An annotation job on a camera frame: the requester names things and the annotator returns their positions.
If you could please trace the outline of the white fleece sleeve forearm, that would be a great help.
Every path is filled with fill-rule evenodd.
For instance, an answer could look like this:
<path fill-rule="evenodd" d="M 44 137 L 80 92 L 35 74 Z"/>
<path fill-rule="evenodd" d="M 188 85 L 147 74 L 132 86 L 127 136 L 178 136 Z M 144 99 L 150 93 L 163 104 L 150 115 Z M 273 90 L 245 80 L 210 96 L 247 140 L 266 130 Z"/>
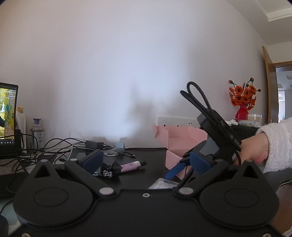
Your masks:
<path fill-rule="evenodd" d="M 263 173 L 291 168 L 291 126 L 292 118 L 288 118 L 258 129 L 256 134 L 264 133 L 269 142 L 269 153 Z"/>

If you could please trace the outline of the person right hand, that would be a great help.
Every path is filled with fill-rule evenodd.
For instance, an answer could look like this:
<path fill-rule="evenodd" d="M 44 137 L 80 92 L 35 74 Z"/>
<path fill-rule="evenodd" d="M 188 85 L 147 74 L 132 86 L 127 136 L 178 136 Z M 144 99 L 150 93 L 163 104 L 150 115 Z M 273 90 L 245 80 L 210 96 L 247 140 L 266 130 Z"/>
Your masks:
<path fill-rule="evenodd" d="M 242 140 L 239 152 L 241 162 L 252 160 L 257 164 L 264 162 L 269 155 L 269 141 L 265 133 L 259 133 Z"/>

